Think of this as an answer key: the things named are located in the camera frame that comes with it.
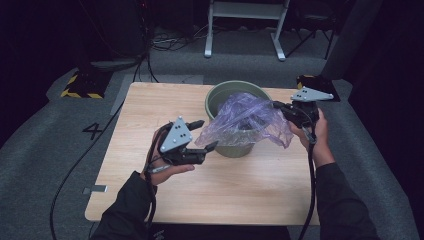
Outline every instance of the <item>transparent plastic bag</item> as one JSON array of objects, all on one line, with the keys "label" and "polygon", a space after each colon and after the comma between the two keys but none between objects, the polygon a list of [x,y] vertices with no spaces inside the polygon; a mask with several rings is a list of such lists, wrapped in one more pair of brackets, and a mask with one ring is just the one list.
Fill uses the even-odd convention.
[{"label": "transparent plastic bag", "polygon": [[218,146],[246,146],[266,138],[284,148],[290,145],[293,133],[289,123],[271,100],[234,93],[218,109],[217,116],[196,139],[197,146],[215,141]]}]

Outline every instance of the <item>black cable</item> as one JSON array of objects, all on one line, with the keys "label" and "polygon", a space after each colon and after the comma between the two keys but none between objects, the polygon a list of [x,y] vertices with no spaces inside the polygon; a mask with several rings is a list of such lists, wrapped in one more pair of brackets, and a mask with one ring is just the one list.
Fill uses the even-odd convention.
[{"label": "black cable", "polygon": [[[196,35],[201,33],[202,31],[204,31],[207,26],[208,26],[208,24],[206,24],[205,26],[203,26],[202,28],[197,30],[193,34],[192,38],[187,38],[187,37],[184,36],[184,34],[182,36],[177,36],[177,37],[171,38],[171,37],[168,36],[168,33],[159,33],[153,38],[153,44],[152,44],[153,47],[152,48],[154,50],[157,50],[157,51],[177,51],[177,50],[179,50],[183,47],[188,46],[191,43],[198,41],[201,38],[205,38],[207,36],[207,34],[200,36],[200,37],[198,37]],[[168,43],[169,46],[167,46],[167,47],[159,46],[159,44],[164,44],[164,43]],[[179,46],[179,47],[173,48],[177,44],[182,44],[182,45]]]},{"label": "black cable", "polygon": [[157,83],[159,83],[159,81],[156,79],[155,75],[153,74],[152,66],[150,65],[150,54],[149,53],[147,54],[147,69],[149,70],[152,78],[155,79],[155,81]]},{"label": "black cable", "polygon": [[[136,73],[138,71],[138,69],[140,68],[142,62],[139,62],[135,72],[134,72],[134,77],[133,77],[133,82],[135,81],[135,77],[136,77]],[[53,197],[53,201],[52,204],[50,206],[50,214],[49,214],[49,223],[50,223],[50,232],[52,235],[53,240],[56,240],[56,232],[54,229],[54,208],[56,206],[56,201],[57,198],[59,196],[60,191],[62,190],[63,186],[65,185],[66,181],[68,180],[69,176],[71,175],[71,173],[74,171],[74,169],[78,166],[78,164],[82,161],[82,159],[84,159],[84,157],[88,154],[88,152],[94,147],[94,145],[97,143],[97,141],[100,139],[100,137],[103,136],[103,133],[108,129],[109,125],[112,123],[113,119],[118,115],[119,111],[121,110],[122,106],[124,105],[124,101],[122,101],[121,105],[118,107],[118,109],[116,110],[116,112],[113,114],[113,116],[109,119],[109,121],[107,122],[106,126],[104,127],[103,131],[101,131],[99,133],[99,135],[97,136],[96,139],[94,139],[93,143],[91,143],[91,145],[85,150],[85,152],[78,158],[78,160],[74,163],[74,165],[72,165],[71,169],[68,171],[68,173],[66,174],[66,176],[63,178],[62,182],[60,183],[56,194]]]},{"label": "black cable", "polygon": [[91,224],[90,231],[88,232],[88,239],[91,238],[91,231],[93,231],[93,228],[94,228],[94,225],[95,224],[96,224],[96,222],[93,222],[93,224]]},{"label": "black cable", "polygon": [[[312,136],[315,138],[315,131],[312,131]],[[314,146],[315,144],[309,143],[309,147],[308,147],[308,163],[309,163],[309,175],[311,178],[311,203],[309,205],[309,211],[308,211],[308,215],[306,217],[305,223],[303,224],[302,227],[302,231],[300,232],[299,235],[299,240],[303,239],[306,229],[309,226],[309,223],[311,222],[311,218],[312,218],[312,214],[314,213],[314,209],[315,209],[315,170],[314,170],[314,162],[312,159],[312,153],[314,150]]]},{"label": "black cable", "polygon": [[146,184],[147,184],[147,188],[149,189],[149,195],[150,195],[150,199],[152,200],[152,206],[150,208],[150,213],[149,213],[149,218],[147,219],[147,223],[146,223],[146,228],[147,230],[149,230],[149,228],[152,226],[152,222],[153,222],[153,217],[155,216],[155,212],[156,212],[156,194],[155,194],[155,190],[152,184],[152,176],[150,175],[149,169],[151,164],[153,163],[153,152],[154,152],[154,148],[158,142],[158,140],[161,138],[162,133],[165,131],[166,127],[168,126],[162,126],[156,136],[155,139],[152,141],[152,144],[150,145],[150,149],[149,149],[149,153],[147,154],[147,164],[145,166],[145,168],[143,169],[143,173],[144,176],[146,177]]}]

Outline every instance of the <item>gray floor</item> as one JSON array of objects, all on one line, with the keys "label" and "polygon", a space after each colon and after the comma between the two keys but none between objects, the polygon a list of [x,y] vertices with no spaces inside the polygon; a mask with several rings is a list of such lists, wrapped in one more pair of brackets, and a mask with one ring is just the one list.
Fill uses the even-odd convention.
[{"label": "gray floor", "polygon": [[[295,33],[284,32],[281,36],[283,49],[291,49],[298,41]],[[153,50],[152,69],[163,82],[214,85],[238,79],[261,87],[296,88],[298,75],[319,74],[326,62],[326,40],[321,34],[285,62],[278,61],[269,30],[221,32],[215,35],[213,44],[210,59],[203,57],[204,38],[178,51]],[[93,143],[91,135],[82,130],[93,123],[98,123],[100,129],[106,126],[134,70],[114,73],[101,100],[61,98],[75,69],[64,73],[46,93],[50,102],[0,149],[0,239],[51,238],[49,211],[53,197],[67,172]],[[137,81],[149,81],[148,75],[147,64],[143,63]],[[344,80],[334,84],[342,101],[320,102],[319,106],[329,120],[330,145],[338,163],[367,204],[382,239],[419,239],[407,197],[347,102],[351,85]],[[96,180],[115,123],[116,119],[60,192],[54,212],[58,239],[88,238],[92,223],[85,219],[84,211],[89,196],[82,191]],[[289,230],[296,239],[300,227],[290,226]],[[311,226],[305,239],[318,236],[319,227]]]}]

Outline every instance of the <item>black jacket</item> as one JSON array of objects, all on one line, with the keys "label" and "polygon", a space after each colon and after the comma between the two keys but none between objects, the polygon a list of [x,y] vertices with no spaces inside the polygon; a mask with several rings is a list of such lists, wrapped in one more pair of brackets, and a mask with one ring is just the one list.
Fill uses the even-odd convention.
[{"label": "black jacket", "polygon": [[[316,170],[316,194],[321,239],[379,239],[375,226],[369,218],[367,207],[352,191],[337,164],[327,164]],[[103,213],[91,239],[148,239],[144,220],[149,212],[150,203],[146,182],[139,177],[139,173],[133,172],[119,191],[116,201]],[[202,228],[202,226],[193,225],[191,228]],[[180,225],[179,232],[186,231],[183,229],[187,229],[187,226]],[[222,229],[214,226],[208,226],[208,229],[212,229],[209,232],[214,234],[222,233]],[[246,233],[247,226],[234,226],[234,229],[235,232],[243,234]],[[289,239],[287,230],[281,232],[281,229],[275,227],[270,229],[265,227],[261,231],[264,234],[279,231],[281,234],[286,234],[286,237],[279,239]]]}]

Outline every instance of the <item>person's right hand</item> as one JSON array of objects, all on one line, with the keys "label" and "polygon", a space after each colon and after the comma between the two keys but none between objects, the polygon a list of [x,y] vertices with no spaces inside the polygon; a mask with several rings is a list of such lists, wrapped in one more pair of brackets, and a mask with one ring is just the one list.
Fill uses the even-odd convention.
[{"label": "person's right hand", "polygon": [[[318,108],[319,120],[315,126],[315,135],[317,142],[313,150],[313,159],[315,162],[315,167],[318,168],[322,165],[335,162],[333,154],[331,153],[330,147],[328,146],[328,126],[327,119],[324,116],[324,113],[321,109]],[[302,129],[299,129],[290,122],[290,130],[299,137],[302,145],[309,149],[309,141],[305,136],[305,133]]]}]

